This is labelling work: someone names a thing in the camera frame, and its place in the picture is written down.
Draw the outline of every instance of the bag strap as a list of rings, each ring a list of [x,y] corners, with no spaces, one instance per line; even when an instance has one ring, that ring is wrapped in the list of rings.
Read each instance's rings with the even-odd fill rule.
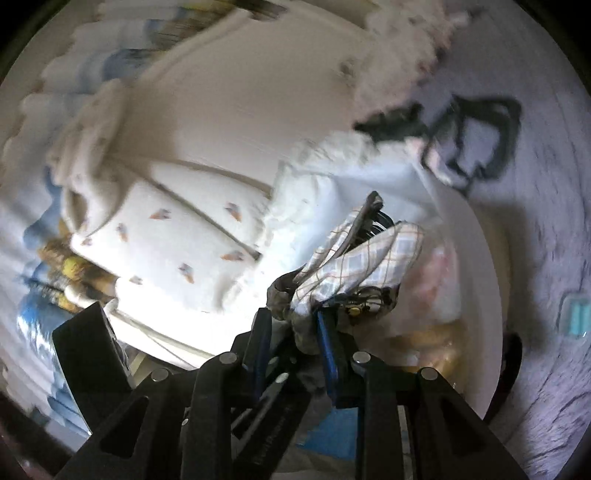
[[[436,141],[448,136],[455,127],[456,154],[446,161],[446,166],[461,177],[466,185],[458,188],[467,195],[475,180],[498,179],[507,164],[515,158],[519,127],[521,125],[521,104],[508,97],[482,97],[474,99],[453,95],[449,107],[441,113],[430,127],[421,122],[423,107],[412,103],[409,107],[397,108],[386,113],[372,115],[366,122],[357,123],[353,129],[368,134],[374,143],[403,141],[407,137],[427,139],[421,156],[421,165],[428,169],[427,156]],[[474,119],[488,124],[499,132],[499,141],[484,163],[479,163],[472,172],[467,172],[459,164],[464,150],[464,137],[467,120]]]
[[[467,195],[475,180],[496,180],[500,178],[507,164],[515,158],[517,138],[521,125],[521,104],[507,97],[490,97],[466,99],[454,95],[450,106],[433,122],[427,134],[427,144],[421,156],[421,164],[426,166],[429,151],[435,141],[448,136],[455,127],[456,154],[446,161],[446,166],[466,181],[466,185],[460,190]],[[464,150],[464,136],[466,133],[466,121],[474,119],[496,128],[499,132],[499,141],[491,155],[484,163],[479,163],[476,168],[468,173],[458,163]]]

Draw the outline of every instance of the small pattern print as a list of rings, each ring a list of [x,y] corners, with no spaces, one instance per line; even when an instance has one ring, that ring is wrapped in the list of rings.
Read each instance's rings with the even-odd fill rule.
[[[152,220],[169,220],[170,210],[167,210],[166,208],[161,208],[157,212],[154,212],[152,215],[150,215],[150,218]]]
[[[127,227],[123,223],[117,225],[117,233],[119,234],[119,238],[121,239],[121,241],[127,243]]]
[[[242,262],[244,260],[244,254],[238,250],[234,250],[226,255],[222,255],[222,260],[228,260],[230,262]]]
[[[240,213],[240,207],[236,203],[228,202],[226,211],[234,217],[234,220],[242,222],[242,214]]]
[[[184,263],[183,265],[181,265],[178,268],[179,272],[182,273],[183,277],[185,277],[185,279],[189,282],[189,283],[195,283],[195,280],[193,279],[193,269],[191,267],[189,267],[186,263]]]

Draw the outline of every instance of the blue fabric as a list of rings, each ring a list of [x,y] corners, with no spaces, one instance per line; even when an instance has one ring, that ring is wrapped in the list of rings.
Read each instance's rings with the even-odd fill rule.
[[[49,367],[57,362],[51,333],[72,314],[49,303],[35,291],[29,292],[19,305],[18,330],[31,350]]]
[[[118,50],[105,61],[102,81],[137,78],[148,68],[153,59],[152,50],[137,48]]]
[[[88,427],[86,426],[86,422],[80,416],[78,408],[72,410],[68,406],[64,405],[59,400],[56,400],[53,397],[47,397],[47,402],[49,403],[51,409],[54,412],[56,412],[61,418],[75,425],[78,433],[80,433],[83,436],[86,434]]]
[[[298,446],[341,460],[355,460],[357,408],[333,410]]]
[[[45,167],[44,180],[51,195],[51,205],[22,236],[22,241],[29,250],[42,248],[51,238],[59,237],[61,187],[56,187],[51,182],[49,167]]]

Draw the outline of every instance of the checkered towel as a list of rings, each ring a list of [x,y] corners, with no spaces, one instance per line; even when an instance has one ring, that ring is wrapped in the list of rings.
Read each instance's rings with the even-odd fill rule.
[[[335,255],[350,241],[349,232],[361,211],[353,210],[331,231],[300,271],[280,277],[268,290],[267,306],[274,318],[291,323],[297,347],[309,355],[319,352],[312,318],[316,306],[365,287],[395,289],[420,252],[421,228],[400,222],[353,250]]]

